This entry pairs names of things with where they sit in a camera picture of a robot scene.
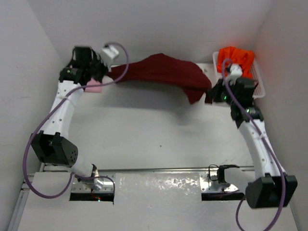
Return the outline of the pink t-shirt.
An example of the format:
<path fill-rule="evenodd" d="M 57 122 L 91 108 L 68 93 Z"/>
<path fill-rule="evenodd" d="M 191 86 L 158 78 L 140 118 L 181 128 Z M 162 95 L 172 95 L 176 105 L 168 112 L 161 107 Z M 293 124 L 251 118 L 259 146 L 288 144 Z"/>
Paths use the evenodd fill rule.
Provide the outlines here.
<path fill-rule="evenodd" d="M 89 93 L 101 93 L 102 92 L 101 83 L 92 79 L 87 83 L 87 87 L 85 88 L 84 91 Z"/>

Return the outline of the dark red t-shirt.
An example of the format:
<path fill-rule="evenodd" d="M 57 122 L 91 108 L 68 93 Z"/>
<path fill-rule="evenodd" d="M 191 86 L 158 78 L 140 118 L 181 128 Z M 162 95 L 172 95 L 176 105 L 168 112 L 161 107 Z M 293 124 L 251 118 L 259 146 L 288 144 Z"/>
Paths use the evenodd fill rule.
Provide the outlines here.
<path fill-rule="evenodd" d="M 176 86 L 183 90 L 190 104 L 198 102 L 212 88 L 210 79 L 197 64 L 162 53 L 129 64 L 121 81 L 146 81 Z"/>

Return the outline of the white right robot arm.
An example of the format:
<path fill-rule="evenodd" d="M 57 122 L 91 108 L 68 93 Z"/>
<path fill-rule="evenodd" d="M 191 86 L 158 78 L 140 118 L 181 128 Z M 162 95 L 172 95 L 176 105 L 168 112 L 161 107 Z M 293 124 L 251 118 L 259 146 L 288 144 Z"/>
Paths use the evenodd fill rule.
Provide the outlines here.
<path fill-rule="evenodd" d="M 230 106 L 231 118 L 246 142 L 255 169 L 255 176 L 249 178 L 237 165 L 220 165 L 217 181 L 236 186 L 250 208 L 282 208 L 289 204 L 298 183 L 294 175 L 285 172 L 271 147 L 264 116 L 253 99 L 256 87 L 253 80 L 240 77 L 234 83 L 219 79 L 208 91 L 212 102 Z"/>

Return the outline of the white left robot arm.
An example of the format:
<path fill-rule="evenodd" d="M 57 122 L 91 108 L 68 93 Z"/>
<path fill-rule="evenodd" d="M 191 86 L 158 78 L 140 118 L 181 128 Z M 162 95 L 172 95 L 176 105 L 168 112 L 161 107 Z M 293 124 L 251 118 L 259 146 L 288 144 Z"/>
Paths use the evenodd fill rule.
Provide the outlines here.
<path fill-rule="evenodd" d="M 69 64 L 60 71 L 50 115 L 34 132 L 31 142 L 39 161 L 63 167 L 82 178 L 93 175 L 94 165 L 85 161 L 68 139 L 71 119 L 82 88 L 104 68 L 91 47 L 75 46 Z"/>

